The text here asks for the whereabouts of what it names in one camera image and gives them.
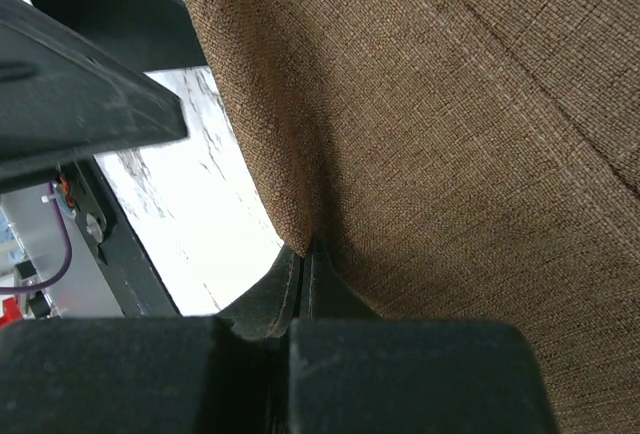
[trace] brown fabric upholstery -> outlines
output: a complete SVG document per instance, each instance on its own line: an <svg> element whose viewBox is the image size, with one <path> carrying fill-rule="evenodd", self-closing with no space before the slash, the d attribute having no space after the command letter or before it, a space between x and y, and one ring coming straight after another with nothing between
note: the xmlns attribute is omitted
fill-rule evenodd
<svg viewBox="0 0 640 434"><path fill-rule="evenodd" d="M186 2L286 242L515 324L564 432L640 432L640 0Z"/></svg>

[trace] seam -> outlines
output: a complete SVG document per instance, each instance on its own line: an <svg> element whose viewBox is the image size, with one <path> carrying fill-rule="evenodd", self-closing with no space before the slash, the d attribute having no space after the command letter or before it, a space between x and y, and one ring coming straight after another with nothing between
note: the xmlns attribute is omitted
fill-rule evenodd
<svg viewBox="0 0 640 434"><path fill-rule="evenodd" d="M522 62L520 62L520 60L518 59L518 56L515 55L515 53L513 52L513 50L511 49L511 47L509 45L506 44L506 42L504 41L504 39L502 39L501 36L497 35L493 29L491 28L491 26L484 20L484 18L476 11L476 9L467 1L467 0L459 0L460 3L465 7L465 9L467 9L469 11L469 13L471 14L471 16L487 31L491 34L491 37L493 37L496 42L507 52L507 54L509 55L509 57L511 58L511 60L518 66L520 67L524 73L533 81L533 83L535 84L535 86L540 89L540 91L542 92L542 94L544 94L544 96L552 103L552 105L558 110L558 112L560 112L560 114L566 119L566 121L580 134L580 136L583 138L583 140L591 147L591 149L598 155L598 157L600 157L606 164L607 166L609 166L609 169L611 170L611 172L613 173L613 175L618 178L622 184L624 184L624 186L631 191L631 193L636 197L640 199L640 192L638 191L638 187L636 186L631 186L629 185L627 179L625 179L625 177L623 177L620 172L615 168L615 166L613 165L613 162L615 162L615 160L609 160L609 158L607 158L607 156L604 155L604 153L598 149L598 147L592 142L592 140L589 138L588 135L586 135L582 129L580 129L580 127L578 125L576 125L575 122L573 122L573 120L571 119L571 117L567 114L567 111L564 109L564 107L560 104L560 102L553 96L551 95L551 93L548 91L548 89L543 85L543 83L536 77L535 73L533 71L531 71L529 68L527 68ZM582 25L585 21L585 19L589 16L589 14L591 14L591 12L593 12L596 8L597 5L594 6L589 13L585 16L584 19L582 19L579 23L579 25ZM438 21L442 27L443 23L437 18L437 15L433 15L433 17L436 19L436 21ZM448 29L447 32L453 36L453 39L456 41L456 43L458 45L460 45L460 47L465 51L465 53L467 53L468 51L465 49L464 45L458 40L458 38L452 34ZM482 69L482 65L480 63L480 61L475 58L474 56L471 56L473 60L475 60L478 63L478 66Z"/></svg>
<svg viewBox="0 0 640 434"><path fill-rule="evenodd" d="M289 276L287 279L287 285L285 286L284 289L284 296L282 297L282 304L280 305L280 309L278 311L277 316L271 321L270 326L269 326L269 332L267 333L267 336L270 336L271 334L274 333L274 331L276 330L276 328L278 327L278 321L280 320L280 318L282 317L282 313L284 312L284 308L287 305L287 297L289 295L289 289L291 288L291 280L293 279L293 268L295 266L295 254L292 254L289 257Z"/></svg>
<svg viewBox="0 0 640 434"><path fill-rule="evenodd" d="M542 147L544 148L553 158L553 160L556 162L556 164L560 167L560 169L572 180L572 182L574 183L574 185L576 187L578 187L580 189L580 191L585 195L585 197L589 200L589 202L593 205L593 207L598 211L600 217L604 220L607 221L607 224L609 224L609 226L613 229L613 231L616 233L617 237L620 239L620 241L623 244L626 244L629 247L629 251L632 252L636 259L640 259L640 251L638 251L638 249L636 248L636 246L634 246L628 239L626 239L626 237L620 232L620 229L618 229L618 227L613 223L613 221L611 220L611 218L609 216L606 215L606 213L604 212L603 208L596 203L596 201L593 199L593 197L591 195L589 195L588 192L586 192L583 189L583 186L581 185L580 181L577 179L577 177L574 175L573 172L571 172L567 166L565 165L565 163L563 163L560 158L556 155L556 153L554 152L554 150L551 148L550 142L549 140L546 138L546 136L544 135L543 132L540 132L538 129L536 129L536 127L532 124L531 119L529 118L529 116L527 116L522 109L520 108L520 106L516 103L514 103L514 99L511 96L511 94L509 94L508 92L505 91L504 87L502 86L502 84L500 82L497 82L496 79L494 78L494 76L491 74L491 72L487 69L487 67L484 65L483 61L478 59L478 57L476 56L475 53L471 52L465 45L464 43L461 42L461 40L459 39L459 37L449 28L449 26L446 25L445 21L438 16L437 12L435 12L435 10L426 2L426 0L418 0L420 3L420 6L422 6L430 15L430 17L435 20L438 25L444 29L444 31L449 35L449 37L451 38L451 40L455 41L455 43L458 45L458 47L460 49L462 49L462 51L472 60L475 62L475 65L480 69L480 71L482 72L482 74L485 76L485 78L487 80L489 80L495 87L497 87L497 89L500 91L501 96L503 97L504 100L507 101L507 104L509 106L512 106L513 108L515 108L516 112L519 114L519 116L521 117L521 119L524 121L526 127L528 128L528 130L534 135L534 137L532 137L533 142L536 143L536 145L538 147ZM463 5L465 6L465 8L469 9L469 6L462 1ZM473 10L471 10L471 14L474 17L474 19L477 20L477 15L473 12ZM491 36L493 38L495 38L495 36L493 35L493 33L489 30L488 31ZM522 68L522 66L519 65L519 63L517 61L514 60L514 62L516 62L516 64ZM526 75L530 76L530 73L524 69L524 72ZM557 103L553 100L552 97L549 96L549 94L544 90L544 88L542 88L539 83L534 80L534 84L536 87L540 88L542 91L542 94L547 97L548 99L550 99L554 105L554 107L556 107L561 114L565 117L565 120L567 120L569 122L569 124L575 128L575 126L573 125L573 123L571 123L568 119L566 114L562 111L562 109L557 106ZM593 146L591 145L591 143L582 135L582 133L580 133L581 137L583 138L584 142L586 142L589 146L591 146L593 148ZM595 148L593 148L594 152L598 153L599 156L602 158L602 154L599 153L599 151ZM580 163L582 166L584 166L585 168L587 167L583 162L581 158L577 158L576 162ZM611 165L609 164L609 162L607 162L605 160L607 166L609 166L609 169L611 169Z"/></svg>
<svg viewBox="0 0 640 434"><path fill-rule="evenodd" d="M313 296L315 291L314 265L316 256L311 255L311 265L309 266L309 319L313 319Z"/></svg>
<svg viewBox="0 0 640 434"><path fill-rule="evenodd" d="M638 142L634 142L633 144L631 144L631 146L626 149L622 154L619 154L614 160L613 162L619 162L621 160L623 160L625 157L630 156L631 154L633 154L635 152L635 150L638 148L638 146L640 146L640 141Z"/></svg>

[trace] black plastic part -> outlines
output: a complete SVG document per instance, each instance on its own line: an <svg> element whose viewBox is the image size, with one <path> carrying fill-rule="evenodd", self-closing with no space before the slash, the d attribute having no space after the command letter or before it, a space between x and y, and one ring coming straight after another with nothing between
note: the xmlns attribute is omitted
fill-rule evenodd
<svg viewBox="0 0 640 434"><path fill-rule="evenodd" d="M557 432L509 326L294 320L269 341L210 318L14 323L2 432Z"/></svg>
<svg viewBox="0 0 640 434"><path fill-rule="evenodd" d="M281 337L295 318L379 318L338 278L317 240L304 259L283 246L269 272L217 317L250 340Z"/></svg>
<svg viewBox="0 0 640 434"><path fill-rule="evenodd" d="M0 181L187 135L173 93L21 0L0 0L0 65L17 64L30 68L6 68L0 82Z"/></svg>
<svg viewBox="0 0 640 434"><path fill-rule="evenodd" d="M36 319L43 319L51 314L51 306L42 291L36 292L33 297L27 299L27 305Z"/></svg>
<svg viewBox="0 0 640 434"><path fill-rule="evenodd" d="M557 432L533 352L504 324L300 321L289 352L291 432Z"/></svg>
<svg viewBox="0 0 640 434"><path fill-rule="evenodd" d="M6 179L0 179L0 194L19 191L20 189L26 189L27 187L37 186L38 184L46 184L48 182L55 181L58 177L58 174L58 169L50 167L42 171L20 174Z"/></svg>
<svg viewBox="0 0 640 434"><path fill-rule="evenodd" d="M22 261L15 265L16 271L18 271L18 276L21 281L26 281L30 277L35 276L38 271L36 271L35 266L30 260Z"/></svg>
<svg viewBox="0 0 640 434"><path fill-rule="evenodd" d="M31 0L136 71L207 65L182 0Z"/></svg>

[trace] orange component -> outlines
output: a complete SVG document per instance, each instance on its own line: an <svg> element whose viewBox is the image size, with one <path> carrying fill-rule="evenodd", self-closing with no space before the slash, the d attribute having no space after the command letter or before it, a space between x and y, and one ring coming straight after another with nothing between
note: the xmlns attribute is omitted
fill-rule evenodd
<svg viewBox="0 0 640 434"><path fill-rule="evenodd" d="M67 181L65 178L60 177L58 178L58 182L60 183L60 187L62 188L62 194L64 196L64 200L67 203L67 206L74 208L75 207L75 202L73 201L73 198L71 197L71 185L69 184L69 181Z"/></svg>
<svg viewBox="0 0 640 434"><path fill-rule="evenodd" d="M0 317L0 327L4 327L15 321L22 319L22 313L18 306L18 300L10 297L2 301L2 317Z"/></svg>

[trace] cable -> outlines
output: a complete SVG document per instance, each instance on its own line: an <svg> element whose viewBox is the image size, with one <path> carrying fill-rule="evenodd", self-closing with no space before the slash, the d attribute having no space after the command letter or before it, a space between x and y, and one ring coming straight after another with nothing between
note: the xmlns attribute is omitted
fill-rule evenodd
<svg viewBox="0 0 640 434"><path fill-rule="evenodd" d="M51 276L46 281L42 281L38 284L33 284L31 286L15 286L15 287L0 287L0 295L9 295L15 296L17 294L27 294L30 292L40 291L42 289L46 289L47 287L53 286L56 282L64 277L64 275L69 270L69 266L71 265L71 259L73 258L73 250L71 248L71 239L69 238L69 233L67 232L67 227L64 225L64 219L62 218L62 213L60 212L60 207L58 206L57 198L54 200L54 188L53 184L49 183L47 185L47 194L51 198L51 206L53 209L53 213L56 218L56 224L58 225L58 230L60 231L60 237L62 237L62 243L64 244L64 259L62 260L62 265L58 272L56 272L53 276Z"/></svg>

